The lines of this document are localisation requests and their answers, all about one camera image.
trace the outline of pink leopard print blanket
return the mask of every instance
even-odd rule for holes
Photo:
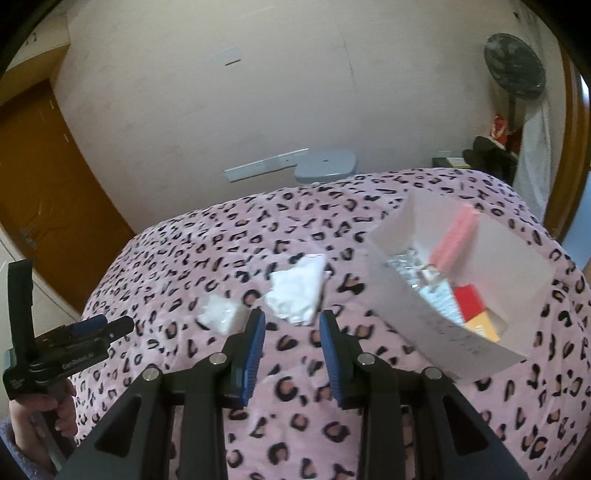
[[[146,229],[111,265],[84,312],[84,318],[128,314],[135,319],[135,332],[113,345],[108,361],[73,378],[78,440],[149,363],[177,371],[221,349],[225,338],[197,322],[200,303],[215,292],[260,305],[267,314],[254,397],[248,409],[225,413],[230,479],[354,477],[360,418],[339,410],[332,400],[317,323],[295,327],[278,320],[260,297],[269,289],[271,272],[289,268],[304,254],[325,253],[330,278],[322,308],[333,309],[339,325],[360,338],[364,350],[397,368],[422,370],[428,365],[422,354],[387,331],[363,296],[365,237],[395,214],[411,188],[473,204],[556,266],[532,338],[532,357],[462,388],[532,480],[556,475],[589,419],[591,291],[519,196],[497,179],[470,170],[364,174],[279,189]],[[178,434],[177,422],[170,478],[176,477]],[[412,438],[406,438],[411,456]]]

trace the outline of cardboard box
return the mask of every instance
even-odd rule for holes
[[[490,342],[440,316],[387,259],[412,246],[427,260],[461,205],[426,190],[409,190],[398,214],[368,236],[366,283],[371,308],[450,378],[465,383],[529,356],[554,267],[506,226],[481,213],[477,232],[449,280],[456,286],[476,286],[501,340]]]

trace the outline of wooden frame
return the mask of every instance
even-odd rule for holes
[[[560,164],[546,207],[544,226],[551,236],[562,242],[587,182],[591,117],[587,86],[563,47],[560,53],[566,81],[566,121]]]

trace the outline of purple fleece sleeve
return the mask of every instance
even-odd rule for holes
[[[10,420],[0,420],[0,437],[12,457],[30,480],[52,480],[54,478],[54,475],[47,472],[43,467],[30,461],[21,453],[14,443],[14,432],[12,431]]]

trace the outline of red box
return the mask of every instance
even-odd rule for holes
[[[456,296],[457,304],[460,306],[464,322],[469,322],[476,315],[486,310],[486,306],[482,303],[476,287],[472,284],[455,288],[453,294]]]

